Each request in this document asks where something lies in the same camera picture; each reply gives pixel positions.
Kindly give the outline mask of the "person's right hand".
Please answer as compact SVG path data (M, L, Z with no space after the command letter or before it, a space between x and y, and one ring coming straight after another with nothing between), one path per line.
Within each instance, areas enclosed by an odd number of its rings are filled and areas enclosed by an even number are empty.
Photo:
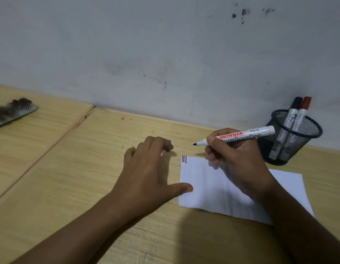
M281 188L266 166L256 139L232 142L228 145L233 148L231 159L210 161L228 170L230 179L244 194L260 201Z

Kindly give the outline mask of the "person's left hand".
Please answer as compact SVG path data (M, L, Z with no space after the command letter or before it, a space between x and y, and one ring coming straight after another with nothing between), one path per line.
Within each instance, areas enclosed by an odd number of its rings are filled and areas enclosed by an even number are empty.
M166 200L166 182L161 181L160 172L163 151L171 151L173 145L160 137L160 158L153 162L146 154L144 142L136 147L135 164L124 169L113 189L106 196L113 215L128 221L157 210Z

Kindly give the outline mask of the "white board marker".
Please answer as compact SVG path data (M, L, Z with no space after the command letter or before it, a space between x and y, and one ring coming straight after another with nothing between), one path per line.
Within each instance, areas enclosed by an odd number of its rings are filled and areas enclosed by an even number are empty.
M218 139L226 142L227 144L232 142L241 142L249 139L256 139L259 137L266 137L275 134L275 128L270 126L249 129L246 131L238 131L236 129L224 128L213 132L210 136L217 137Z

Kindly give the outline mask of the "person's left forearm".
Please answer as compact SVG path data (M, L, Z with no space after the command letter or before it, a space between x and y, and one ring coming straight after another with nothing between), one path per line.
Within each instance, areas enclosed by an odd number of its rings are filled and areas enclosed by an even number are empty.
M111 191L10 264L87 264L132 221L132 201L130 193Z

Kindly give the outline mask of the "person's right forearm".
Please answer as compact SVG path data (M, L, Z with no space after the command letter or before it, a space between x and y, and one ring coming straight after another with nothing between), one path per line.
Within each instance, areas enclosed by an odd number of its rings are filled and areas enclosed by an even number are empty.
M276 180L259 202L297 264L340 264L340 241Z

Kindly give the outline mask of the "white paper sheet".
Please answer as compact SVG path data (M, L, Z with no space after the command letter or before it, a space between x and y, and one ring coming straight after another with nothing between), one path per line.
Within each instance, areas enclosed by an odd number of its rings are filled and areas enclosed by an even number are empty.
M240 190L228 168L214 167L204 158L183 155L180 182L193 187L192 192L179 196L181 207L273 225L264 208Z

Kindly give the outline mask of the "black mesh pen holder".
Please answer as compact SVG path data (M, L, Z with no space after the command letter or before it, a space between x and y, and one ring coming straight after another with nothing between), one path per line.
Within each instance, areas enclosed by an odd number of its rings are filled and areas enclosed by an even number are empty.
M321 126L309 116L306 116L297 131L283 125L288 110L279 109L271 113L268 126L275 128L275 134L257 138L260 153L265 162L282 166L311 139L319 138L323 134Z

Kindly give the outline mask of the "black capped white marker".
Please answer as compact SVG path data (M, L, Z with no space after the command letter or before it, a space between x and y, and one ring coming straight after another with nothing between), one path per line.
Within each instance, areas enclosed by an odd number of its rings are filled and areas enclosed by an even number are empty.
M292 125L295 121L295 118L297 116L297 112L298 112L298 109L299 109L299 106L302 102L303 98L302 97L296 97L294 99L294 101L292 102L291 106L290 106L290 109L288 111L288 114L285 118L285 121L283 123L283 125L287 128L287 129L291 129L292 128ZM284 142L286 141L287 139L287 136L288 136L288 132L281 128L281 131L278 135L278 138L277 138L277 141L276 141L276 145L278 146L278 149L277 149L277 157L284 145Z

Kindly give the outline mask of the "red capped white marker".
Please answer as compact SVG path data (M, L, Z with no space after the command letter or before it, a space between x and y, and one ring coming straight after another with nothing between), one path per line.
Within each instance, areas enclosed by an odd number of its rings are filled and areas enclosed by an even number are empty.
M306 97L303 98L303 100L300 104L299 110L297 112L297 116L295 118L295 121L292 125L292 128L291 128L292 131L298 132L299 127L301 126L301 124L302 124L302 122L303 122L303 120L304 120L304 118L307 114L311 100L312 100L312 97L310 97L310 96L306 96ZM283 159L283 160L288 160L290 158L292 150L294 149L295 142L298 142L298 141L299 141L298 135L290 134L289 137L288 137L288 140L287 140L287 145L286 145L284 151L281 153L280 158Z

